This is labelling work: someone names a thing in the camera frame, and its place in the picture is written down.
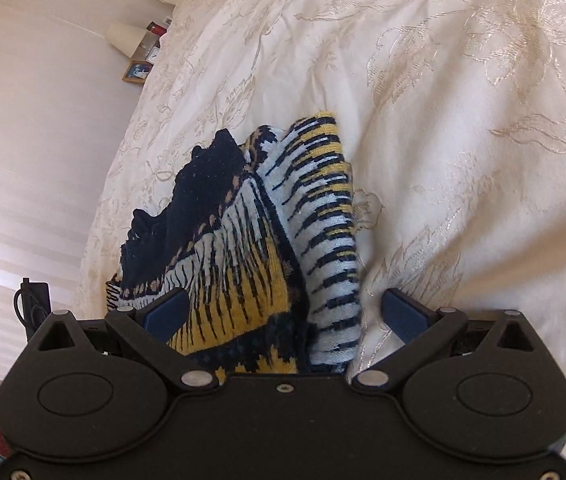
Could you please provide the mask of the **wooden photo frame left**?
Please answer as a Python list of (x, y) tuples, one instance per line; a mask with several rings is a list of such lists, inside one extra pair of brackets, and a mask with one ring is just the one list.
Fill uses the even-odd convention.
[(122, 81), (131, 84), (144, 84), (151, 73), (153, 64), (144, 60), (131, 60), (123, 74)]

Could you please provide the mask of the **cream floral bedspread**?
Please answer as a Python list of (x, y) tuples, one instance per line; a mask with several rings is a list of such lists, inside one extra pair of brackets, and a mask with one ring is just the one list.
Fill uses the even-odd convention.
[(167, 205), (193, 146), (320, 110), (353, 170), (353, 369), (398, 348), (379, 315), (397, 287), (522, 311), (566, 375), (566, 0), (182, 0), (105, 179), (77, 312), (104, 312), (132, 211)]

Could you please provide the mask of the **left nightstand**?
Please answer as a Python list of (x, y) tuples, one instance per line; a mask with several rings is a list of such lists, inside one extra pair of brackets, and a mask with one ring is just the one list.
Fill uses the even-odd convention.
[(156, 62), (161, 51), (161, 37), (148, 32), (132, 53), (131, 58), (137, 61), (145, 61), (151, 64)]

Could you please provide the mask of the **navy yellow white knit sweater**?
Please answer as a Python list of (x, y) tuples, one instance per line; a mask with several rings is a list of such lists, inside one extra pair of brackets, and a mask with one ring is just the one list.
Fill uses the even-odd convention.
[(134, 211), (113, 311), (172, 289), (187, 321), (166, 344), (219, 378), (341, 374), (361, 338), (353, 184), (337, 122), (321, 113), (243, 143), (195, 148), (159, 214)]

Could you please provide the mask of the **red bottle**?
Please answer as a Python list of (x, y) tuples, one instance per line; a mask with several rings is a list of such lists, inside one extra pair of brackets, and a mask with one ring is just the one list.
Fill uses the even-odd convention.
[(164, 25), (155, 22), (149, 23), (149, 25), (146, 26), (146, 30), (157, 37), (161, 37), (167, 32), (167, 28)]

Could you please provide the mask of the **left bedside lamp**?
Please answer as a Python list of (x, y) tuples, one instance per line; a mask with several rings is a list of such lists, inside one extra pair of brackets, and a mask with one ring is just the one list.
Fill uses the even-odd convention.
[(105, 34), (108, 43), (126, 55), (127, 58), (144, 58), (146, 46), (144, 44), (147, 30), (141, 27), (115, 22)]

